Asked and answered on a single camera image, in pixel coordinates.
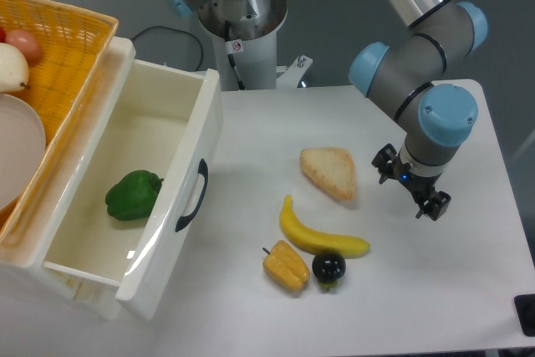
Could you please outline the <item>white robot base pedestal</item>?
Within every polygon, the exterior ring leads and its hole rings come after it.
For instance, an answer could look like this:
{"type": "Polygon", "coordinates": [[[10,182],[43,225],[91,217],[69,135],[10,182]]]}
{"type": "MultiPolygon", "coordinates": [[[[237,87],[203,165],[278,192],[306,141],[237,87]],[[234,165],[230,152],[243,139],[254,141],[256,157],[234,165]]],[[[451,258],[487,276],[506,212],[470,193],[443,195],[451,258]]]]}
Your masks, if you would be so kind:
{"type": "Polygon", "coordinates": [[[277,33],[287,13],[287,0],[213,0],[197,11],[212,40],[221,90],[276,86],[277,33]]]}

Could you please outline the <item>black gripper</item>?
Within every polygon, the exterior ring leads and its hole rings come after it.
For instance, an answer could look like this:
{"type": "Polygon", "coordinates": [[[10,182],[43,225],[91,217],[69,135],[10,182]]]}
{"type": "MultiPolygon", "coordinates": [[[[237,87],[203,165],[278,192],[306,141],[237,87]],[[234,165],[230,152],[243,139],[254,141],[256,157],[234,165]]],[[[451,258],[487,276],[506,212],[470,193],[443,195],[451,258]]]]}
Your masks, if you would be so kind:
{"type": "Polygon", "coordinates": [[[442,217],[450,205],[451,196],[443,191],[435,191],[435,184],[440,177],[419,176],[410,169],[409,163],[403,163],[397,158],[397,151],[392,144],[381,148],[374,159],[372,166],[378,171],[379,184],[387,180],[397,180],[413,196],[419,209],[417,219],[426,216],[432,221],[442,217]]]}

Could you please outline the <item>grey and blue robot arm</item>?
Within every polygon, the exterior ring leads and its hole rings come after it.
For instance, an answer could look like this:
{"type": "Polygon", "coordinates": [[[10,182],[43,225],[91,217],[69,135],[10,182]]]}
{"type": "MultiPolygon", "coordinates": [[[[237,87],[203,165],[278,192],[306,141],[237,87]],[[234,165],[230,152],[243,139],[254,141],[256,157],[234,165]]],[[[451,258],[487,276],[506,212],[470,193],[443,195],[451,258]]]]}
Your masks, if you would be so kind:
{"type": "MultiPolygon", "coordinates": [[[[398,181],[419,213],[440,218],[450,196],[436,181],[469,137],[478,108],[464,88],[438,84],[449,66],[479,47],[488,32],[482,10],[452,0],[389,0],[410,38],[398,48],[368,45],[349,68],[350,83],[404,132],[399,149],[382,148],[373,165],[398,181]]],[[[211,35],[224,90],[275,89],[293,82],[277,74],[277,33],[286,0],[166,0],[179,16],[196,15],[211,35]]]]}

